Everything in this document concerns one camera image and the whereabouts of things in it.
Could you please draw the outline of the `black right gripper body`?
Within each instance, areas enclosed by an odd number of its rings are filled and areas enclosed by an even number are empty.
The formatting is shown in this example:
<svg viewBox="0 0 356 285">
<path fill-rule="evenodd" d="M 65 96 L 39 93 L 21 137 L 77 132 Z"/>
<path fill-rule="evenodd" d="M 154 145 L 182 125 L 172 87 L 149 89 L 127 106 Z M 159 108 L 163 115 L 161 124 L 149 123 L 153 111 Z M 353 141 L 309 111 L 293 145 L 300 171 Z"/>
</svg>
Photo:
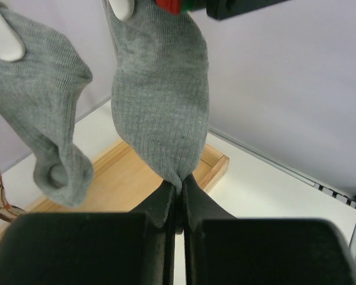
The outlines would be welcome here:
<svg viewBox="0 0 356 285">
<path fill-rule="evenodd" d="M 215 20 L 226 20 L 287 2 L 287 0 L 156 0 L 160 8 L 173 15 L 205 10 Z"/>
</svg>

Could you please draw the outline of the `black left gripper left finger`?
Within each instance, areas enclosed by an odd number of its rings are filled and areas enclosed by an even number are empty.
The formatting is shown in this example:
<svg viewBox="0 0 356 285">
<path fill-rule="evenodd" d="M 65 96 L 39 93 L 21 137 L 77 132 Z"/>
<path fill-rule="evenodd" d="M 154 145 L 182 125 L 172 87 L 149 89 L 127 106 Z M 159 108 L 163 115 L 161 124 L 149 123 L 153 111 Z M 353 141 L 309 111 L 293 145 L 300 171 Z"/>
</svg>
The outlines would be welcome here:
<svg viewBox="0 0 356 285">
<path fill-rule="evenodd" d="M 175 189 L 127 213 L 33 213 L 0 242 L 0 284 L 171 284 Z"/>
</svg>

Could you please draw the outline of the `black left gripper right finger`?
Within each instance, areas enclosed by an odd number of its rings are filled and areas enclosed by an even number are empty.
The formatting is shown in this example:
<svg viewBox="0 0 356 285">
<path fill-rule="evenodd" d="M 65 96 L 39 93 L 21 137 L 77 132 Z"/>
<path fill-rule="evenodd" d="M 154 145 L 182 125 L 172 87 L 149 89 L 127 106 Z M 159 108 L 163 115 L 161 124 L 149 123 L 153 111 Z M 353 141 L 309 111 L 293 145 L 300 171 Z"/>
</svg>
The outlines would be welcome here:
<svg viewBox="0 0 356 285">
<path fill-rule="evenodd" d="M 318 218 L 236 218 L 183 182 L 187 284 L 356 284 L 339 229 Z"/>
</svg>

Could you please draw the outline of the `grey sock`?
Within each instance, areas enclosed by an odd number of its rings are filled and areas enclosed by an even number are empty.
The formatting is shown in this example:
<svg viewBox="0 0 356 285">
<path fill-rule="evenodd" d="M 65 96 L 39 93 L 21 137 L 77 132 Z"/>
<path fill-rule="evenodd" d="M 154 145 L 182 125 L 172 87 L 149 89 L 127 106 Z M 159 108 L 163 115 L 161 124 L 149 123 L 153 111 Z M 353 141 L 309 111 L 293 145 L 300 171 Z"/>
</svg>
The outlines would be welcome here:
<svg viewBox="0 0 356 285">
<path fill-rule="evenodd" d="M 208 50 L 192 17 L 136 1 L 107 19 L 116 51 L 112 116 L 117 133 L 176 189 L 197 167 L 209 124 Z"/>
<path fill-rule="evenodd" d="M 26 49 L 17 62 L 0 60 L 0 115 L 34 153 L 39 189 L 55 203 L 79 206 L 93 166 L 73 134 L 77 101 L 91 71 L 65 35 L 8 8 L 0 13 Z"/>
</svg>

